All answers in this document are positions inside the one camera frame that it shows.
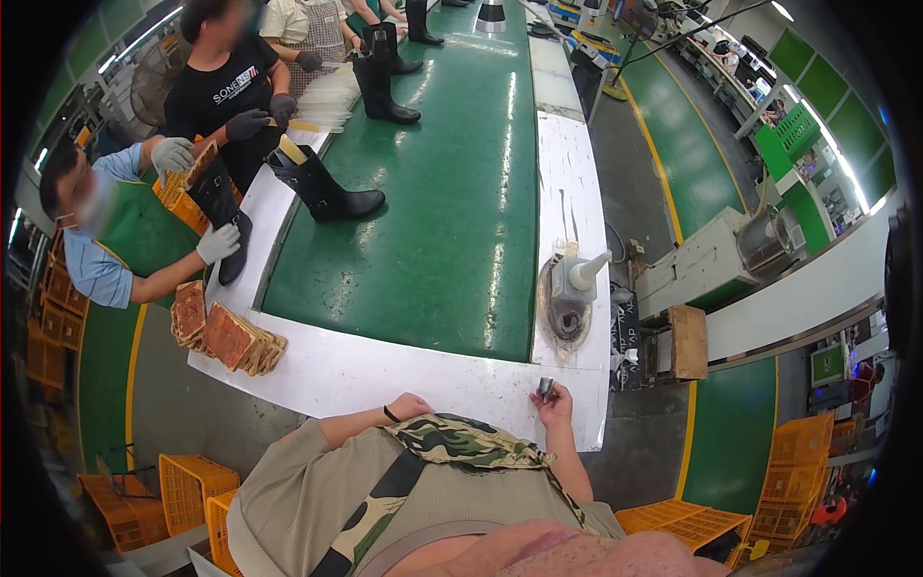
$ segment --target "white workbench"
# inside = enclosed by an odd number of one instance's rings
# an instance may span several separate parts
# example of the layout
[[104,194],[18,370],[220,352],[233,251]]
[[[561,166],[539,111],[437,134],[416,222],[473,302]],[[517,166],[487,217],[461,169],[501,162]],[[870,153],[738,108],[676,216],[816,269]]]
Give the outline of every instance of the white workbench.
[[[429,7],[437,1],[429,0]],[[511,12],[522,7],[508,3],[506,9]],[[606,243],[593,148],[579,115],[567,58],[559,43],[529,40],[536,101],[536,260],[540,269],[563,240],[579,240],[583,257],[599,254]],[[319,152],[330,141],[327,133],[289,129],[288,134],[295,142]],[[257,326],[285,336],[288,348],[276,369],[264,377],[229,372],[221,362],[196,353],[189,354],[190,366],[260,399],[316,417],[381,406],[404,391],[412,391],[438,411],[480,419],[543,446],[544,428],[527,395],[540,377],[549,376],[566,385],[573,395],[577,450],[602,448],[610,348],[607,269],[597,277],[600,298],[593,305],[590,332],[581,348],[567,359],[557,355],[537,324],[531,363],[442,353],[330,331],[258,310],[261,287],[271,273],[267,263],[274,260],[274,251],[283,242],[285,227],[300,200],[267,165],[249,190],[258,193],[248,192],[241,205],[254,225],[247,264],[229,287],[209,282],[206,299],[209,306],[219,301]]]
[[[722,63],[717,58],[715,58],[710,51],[702,48],[698,42],[693,41],[691,38],[686,38],[681,53],[695,55],[699,64],[696,67],[699,69],[705,67],[711,71],[711,78],[708,79],[708,82],[709,85],[714,88],[712,94],[717,96],[718,92],[720,92],[722,89],[728,90],[734,100],[734,106],[730,107],[731,114],[733,114],[737,119],[737,122],[743,126],[743,124],[747,121],[747,118],[749,118],[749,116],[753,114],[757,108],[757,102],[756,99],[753,98],[753,95],[750,94],[742,84],[740,84],[740,81],[737,80],[737,77],[729,73],[725,69],[724,65],[722,65]],[[749,134],[750,141],[754,146],[756,146],[756,140],[753,138],[753,133],[755,133],[765,124],[766,121],[763,120],[761,116],[760,120],[757,121],[757,124]]]

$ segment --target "checkered apron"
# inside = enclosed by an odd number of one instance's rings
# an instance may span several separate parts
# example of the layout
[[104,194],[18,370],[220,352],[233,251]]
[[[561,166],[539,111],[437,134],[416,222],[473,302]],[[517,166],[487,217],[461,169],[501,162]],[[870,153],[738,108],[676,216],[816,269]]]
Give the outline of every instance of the checkered apron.
[[[337,12],[334,0],[295,1],[305,11],[310,29],[304,40],[291,43],[280,42],[280,44],[292,50],[313,52],[324,62],[343,62],[346,57],[346,48],[343,45],[343,35],[340,30],[340,13]],[[314,72],[305,72],[296,62],[286,62],[285,65],[292,73],[289,94],[296,102],[301,98],[311,80],[336,70],[336,68],[322,67]]]

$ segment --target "camouflage cloth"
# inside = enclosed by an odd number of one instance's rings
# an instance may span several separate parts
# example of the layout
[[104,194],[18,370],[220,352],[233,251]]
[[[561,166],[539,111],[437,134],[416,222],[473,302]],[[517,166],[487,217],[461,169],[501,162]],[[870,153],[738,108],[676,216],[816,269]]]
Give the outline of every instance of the camouflage cloth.
[[580,526],[598,535],[586,523],[586,514],[577,501],[551,472],[551,463],[557,456],[541,452],[529,440],[516,439],[501,428],[448,413],[422,415],[381,428],[406,449],[343,526],[330,550],[311,571],[311,577],[350,577],[407,500],[426,463],[456,463],[473,469],[543,469]]

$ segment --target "black t-shirt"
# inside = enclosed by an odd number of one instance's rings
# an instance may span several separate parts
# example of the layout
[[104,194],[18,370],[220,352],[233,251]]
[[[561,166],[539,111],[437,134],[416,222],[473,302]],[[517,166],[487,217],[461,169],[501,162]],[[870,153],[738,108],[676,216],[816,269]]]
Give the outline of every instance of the black t-shirt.
[[[267,72],[279,56],[266,41],[247,34],[224,66],[202,72],[186,65],[163,103],[167,133],[192,140],[218,130],[236,115],[258,108],[269,111],[272,98]],[[257,175],[263,158],[279,145],[282,132],[263,128],[253,138],[228,142],[221,149],[228,174],[242,193]]]

